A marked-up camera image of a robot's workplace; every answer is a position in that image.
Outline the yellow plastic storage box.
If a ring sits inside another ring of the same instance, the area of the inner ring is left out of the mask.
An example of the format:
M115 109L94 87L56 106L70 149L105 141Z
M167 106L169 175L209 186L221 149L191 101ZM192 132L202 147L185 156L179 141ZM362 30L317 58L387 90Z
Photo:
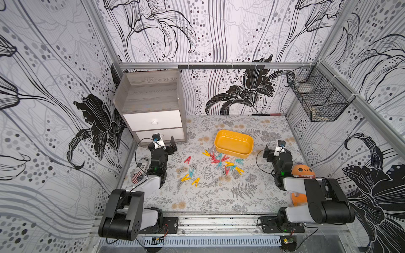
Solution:
M254 139L239 132L220 130L216 135L214 145L217 152L246 159L253 151Z

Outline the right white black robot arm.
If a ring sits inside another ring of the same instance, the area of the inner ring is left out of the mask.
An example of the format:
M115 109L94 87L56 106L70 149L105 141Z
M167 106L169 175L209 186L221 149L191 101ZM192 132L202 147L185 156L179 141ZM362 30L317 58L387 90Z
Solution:
M337 180L317 178L309 166L294 165L284 141L274 150L265 147L263 158L273 165L271 174L278 189L292 194L293 206L279 209L277 226L354 222L354 211Z

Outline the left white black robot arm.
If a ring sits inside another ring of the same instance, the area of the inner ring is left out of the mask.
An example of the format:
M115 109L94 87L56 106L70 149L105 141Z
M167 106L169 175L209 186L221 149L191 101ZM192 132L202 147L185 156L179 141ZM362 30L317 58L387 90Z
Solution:
M163 233L174 230L164 221L159 208L145 208L145 198L159 190L167 178L168 157L177 151L174 137L166 145L163 137L155 133L148 149L151 152L149 168L144 180L132 190L112 191L98 228L98 235L105 239L134 241L140 233Z

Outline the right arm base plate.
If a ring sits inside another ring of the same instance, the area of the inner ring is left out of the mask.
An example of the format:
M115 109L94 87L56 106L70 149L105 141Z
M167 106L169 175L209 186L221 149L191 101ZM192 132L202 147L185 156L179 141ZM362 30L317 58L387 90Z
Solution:
M273 233L304 233L305 229L302 223L280 221L274 216L261 216L257 219L257 225L261 227L265 234Z

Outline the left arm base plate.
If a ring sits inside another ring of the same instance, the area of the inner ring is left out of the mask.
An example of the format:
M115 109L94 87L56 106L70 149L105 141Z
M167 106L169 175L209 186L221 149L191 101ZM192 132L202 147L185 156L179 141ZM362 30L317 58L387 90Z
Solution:
M178 225L178 217L163 217L157 225L143 229L139 234L174 235L178 232Z

